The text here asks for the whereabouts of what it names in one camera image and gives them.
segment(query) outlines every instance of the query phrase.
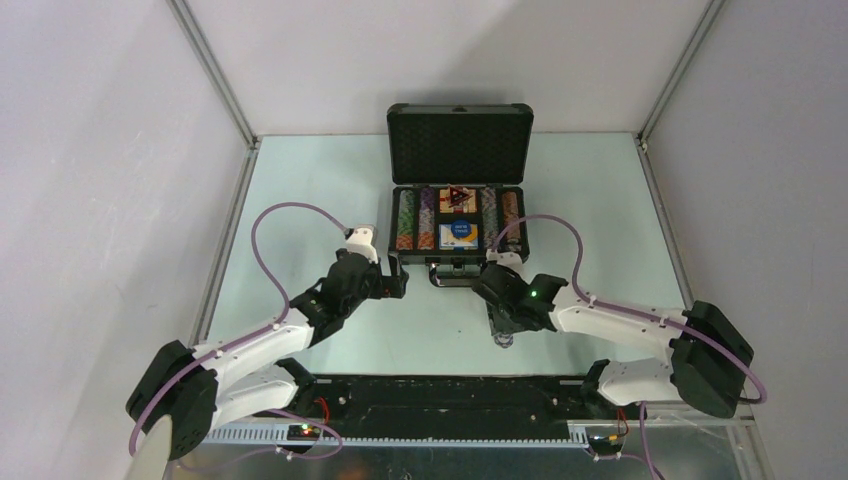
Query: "light blue table surface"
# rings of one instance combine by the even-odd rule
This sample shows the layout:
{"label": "light blue table surface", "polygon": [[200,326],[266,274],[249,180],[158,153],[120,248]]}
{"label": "light blue table surface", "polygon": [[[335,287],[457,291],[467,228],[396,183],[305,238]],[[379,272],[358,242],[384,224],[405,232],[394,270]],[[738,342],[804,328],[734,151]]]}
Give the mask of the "light blue table surface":
{"label": "light blue table surface", "polygon": [[[633,139],[627,133],[533,134],[524,189],[527,213],[550,213],[583,236],[584,289],[607,300],[682,307],[666,244]],[[391,191],[388,137],[265,137],[248,190],[209,339],[229,338],[279,314],[282,300],[253,258],[250,229],[269,205],[314,203],[347,226],[376,224],[385,258]],[[570,276],[576,244],[565,228],[528,225],[525,273]],[[327,273],[344,245],[320,215],[284,209],[258,234],[263,259],[290,297]],[[344,329],[295,355],[313,373],[531,375],[583,374],[601,358],[646,355],[579,334],[524,332],[502,349],[485,305],[469,289],[437,289],[422,266],[409,267],[403,300],[365,302]]]}

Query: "poker chip stack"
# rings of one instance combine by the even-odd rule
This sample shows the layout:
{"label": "poker chip stack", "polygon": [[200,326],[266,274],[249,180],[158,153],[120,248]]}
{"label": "poker chip stack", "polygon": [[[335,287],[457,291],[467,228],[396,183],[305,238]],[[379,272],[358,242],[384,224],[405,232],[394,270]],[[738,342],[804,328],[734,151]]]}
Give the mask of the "poker chip stack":
{"label": "poker chip stack", "polygon": [[495,189],[486,187],[480,191],[480,201],[483,206],[483,246],[486,250],[495,249],[495,239],[498,238],[498,204]]}
{"label": "poker chip stack", "polygon": [[[504,226],[518,220],[518,196],[515,192],[506,192],[501,197],[504,207]],[[516,226],[506,232],[506,246],[510,252],[521,251],[521,228]]]}
{"label": "poker chip stack", "polygon": [[418,209],[418,250],[433,250],[436,247],[435,209],[436,191],[432,188],[422,189]]}
{"label": "poker chip stack", "polygon": [[415,221],[415,193],[412,190],[400,192],[398,204],[397,238],[395,248],[412,250],[412,230]]}

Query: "case lid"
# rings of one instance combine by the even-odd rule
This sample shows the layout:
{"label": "case lid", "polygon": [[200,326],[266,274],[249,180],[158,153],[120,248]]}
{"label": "case lid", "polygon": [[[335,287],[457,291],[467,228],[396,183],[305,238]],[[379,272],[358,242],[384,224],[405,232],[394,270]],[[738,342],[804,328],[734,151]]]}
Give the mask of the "case lid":
{"label": "case lid", "polygon": [[533,110],[512,105],[410,105],[389,108],[396,184],[518,184]]}

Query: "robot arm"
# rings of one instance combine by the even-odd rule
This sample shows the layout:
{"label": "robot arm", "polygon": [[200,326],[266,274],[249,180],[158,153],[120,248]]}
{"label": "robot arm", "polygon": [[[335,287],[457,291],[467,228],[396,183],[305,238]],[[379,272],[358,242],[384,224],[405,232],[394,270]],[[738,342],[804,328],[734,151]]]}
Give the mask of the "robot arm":
{"label": "robot arm", "polygon": [[704,413],[729,418],[736,411],[745,376],[709,346],[665,322],[674,320],[709,336],[746,365],[753,350],[721,311],[705,302],[691,310],[629,306],[661,318],[652,323],[629,313],[586,302],[559,277],[540,274],[530,284],[514,253],[489,253],[489,263],[473,287],[489,306],[494,328],[502,333],[542,329],[583,333],[644,351],[634,362],[600,360],[583,384],[586,400],[599,410],[638,401],[680,401]]}
{"label": "robot arm", "polygon": [[285,321],[271,319],[265,332],[245,332],[248,339],[238,346],[223,348],[229,343],[226,341],[193,349],[179,341],[163,346],[127,401],[127,413],[138,421],[166,382],[213,351],[214,355],[165,394],[143,426],[147,432],[160,417],[171,416],[171,460],[194,449],[209,431],[221,425],[287,406],[308,375],[300,374],[296,362],[287,366],[275,362],[339,331],[366,299],[402,298],[406,293],[409,276],[396,257],[389,257],[391,275],[382,275],[375,237],[373,226],[350,229],[346,248],[336,252],[336,262],[327,276],[291,300]]}

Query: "case handle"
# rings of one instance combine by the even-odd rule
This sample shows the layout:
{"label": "case handle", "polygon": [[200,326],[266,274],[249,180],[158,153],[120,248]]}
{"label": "case handle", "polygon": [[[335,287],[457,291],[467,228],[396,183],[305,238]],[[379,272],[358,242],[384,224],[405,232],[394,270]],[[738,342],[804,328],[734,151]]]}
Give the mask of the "case handle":
{"label": "case handle", "polygon": [[439,265],[431,263],[429,267],[430,283],[434,287],[472,287],[480,278],[479,265]]}

